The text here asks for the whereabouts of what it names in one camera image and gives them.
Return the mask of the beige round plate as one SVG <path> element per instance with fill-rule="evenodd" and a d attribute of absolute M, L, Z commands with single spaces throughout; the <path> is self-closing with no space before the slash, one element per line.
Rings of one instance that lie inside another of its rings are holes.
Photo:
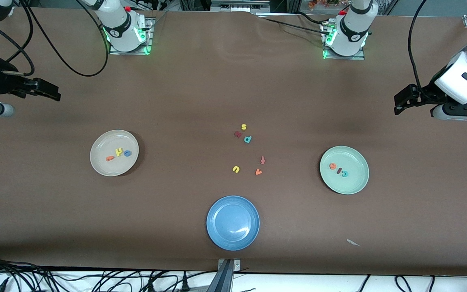
<path fill-rule="evenodd" d="M 115 149 L 123 148 L 132 152 L 130 157 L 116 157 Z M 112 161 L 106 161 L 108 156 L 114 156 Z M 93 143 L 90 149 L 90 163 L 93 169 L 106 177 L 117 177 L 128 172 L 139 156 L 139 143 L 134 135 L 120 129 L 108 131 Z"/>

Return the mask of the green round plate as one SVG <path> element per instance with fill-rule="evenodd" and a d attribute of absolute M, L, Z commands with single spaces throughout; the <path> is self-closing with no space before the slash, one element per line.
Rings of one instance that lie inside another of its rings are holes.
<path fill-rule="evenodd" d="M 330 163 L 337 168 L 331 170 Z M 348 172 L 348 177 L 337 173 L 338 168 Z M 334 146 L 324 152 L 319 161 L 319 174 L 323 182 L 331 190 L 343 194 L 353 195 L 365 188 L 370 177 L 370 170 L 365 157 L 354 148 L 348 146 Z"/>

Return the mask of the brown table cover sheet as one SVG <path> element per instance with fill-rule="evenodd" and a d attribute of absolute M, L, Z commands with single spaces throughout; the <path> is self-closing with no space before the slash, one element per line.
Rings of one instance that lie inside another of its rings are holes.
<path fill-rule="evenodd" d="M 352 61 L 323 59 L 313 33 L 250 13 L 161 13 L 150 55 L 110 56 L 90 78 L 36 29 L 26 48 L 35 76 L 62 98 L 0 95 L 15 108 L 0 118 L 0 259 L 202 271 L 239 258 L 249 272 L 467 275 L 467 122 L 432 118 L 430 107 L 393 111 L 413 82 L 409 26 L 377 18 L 365 60 Z M 90 149 L 116 129 L 135 136 L 139 156 L 106 177 Z M 319 161 L 334 146 L 365 157 L 360 192 L 323 182 Z M 261 220 L 241 251 L 206 231 L 210 207 L 230 195 Z"/>

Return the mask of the orange artificial flowers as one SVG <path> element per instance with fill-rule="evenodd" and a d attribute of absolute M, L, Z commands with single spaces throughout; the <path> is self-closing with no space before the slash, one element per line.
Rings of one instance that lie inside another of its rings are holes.
<path fill-rule="evenodd" d="M 314 9 L 341 9 L 343 6 L 350 5 L 351 0 L 308 0 L 307 4 L 310 10 Z"/>

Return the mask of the blue round plate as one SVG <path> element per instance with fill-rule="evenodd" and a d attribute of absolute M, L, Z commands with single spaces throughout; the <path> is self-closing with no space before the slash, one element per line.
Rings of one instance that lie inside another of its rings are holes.
<path fill-rule="evenodd" d="M 218 199 L 206 216 L 206 231 L 226 251 L 241 251 L 257 238 L 261 227 L 258 210 L 248 199 L 230 195 Z"/>

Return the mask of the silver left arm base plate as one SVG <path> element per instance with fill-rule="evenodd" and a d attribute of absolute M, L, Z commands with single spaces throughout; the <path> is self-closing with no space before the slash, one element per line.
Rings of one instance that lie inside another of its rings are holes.
<path fill-rule="evenodd" d="M 365 38 L 363 38 L 362 43 L 358 46 L 358 51 L 351 56 L 340 55 L 330 46 L 336 41 L 336 37 L 341 35 L 337 31 L 335 22 L 332 22 L 329 19 L 328 21 L 323 21 L 320 25 L 320 31 L 326 32 L 327 34 L 322 35 L 322 46 L 323 46 L 323 58 L 324 59 L 339 59 L 339 60 L 364 60 L 364 50 L 363 46 L 365 45 Z"/>

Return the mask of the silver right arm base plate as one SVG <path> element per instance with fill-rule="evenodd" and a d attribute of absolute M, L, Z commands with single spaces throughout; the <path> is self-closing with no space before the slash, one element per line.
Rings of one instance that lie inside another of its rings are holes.
<path fill-rule="evenodd" d="M 104 28 L 111 55 L 149 55 L 152 50 L 156 18 L 131 11 L 130 26 L 123 32 Z"/>

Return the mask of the aluminium frame rail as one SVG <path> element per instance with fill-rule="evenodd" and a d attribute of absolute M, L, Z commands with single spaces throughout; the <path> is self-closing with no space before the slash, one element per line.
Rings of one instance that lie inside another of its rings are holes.
<path fill-rule="evenodd" d="M 210 11 L 270 13 L 270 0 L 211 0 Z"/>

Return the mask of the silver bracket plate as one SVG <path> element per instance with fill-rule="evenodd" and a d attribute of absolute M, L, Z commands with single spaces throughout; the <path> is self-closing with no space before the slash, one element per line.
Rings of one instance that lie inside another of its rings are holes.
<path fill-rule="evenodd" d="M 241 271 L 241 261 L 240 259 L 231 259 L 232 262 L 233 262 L 233 271 L 234 272 L 240 272 Z M 227 259 L 219 259 L 218 260 L 218 267 L 217 269 L 219 270 L 219 268 L 222 266 L 223 262 L 227 261 Z"/>

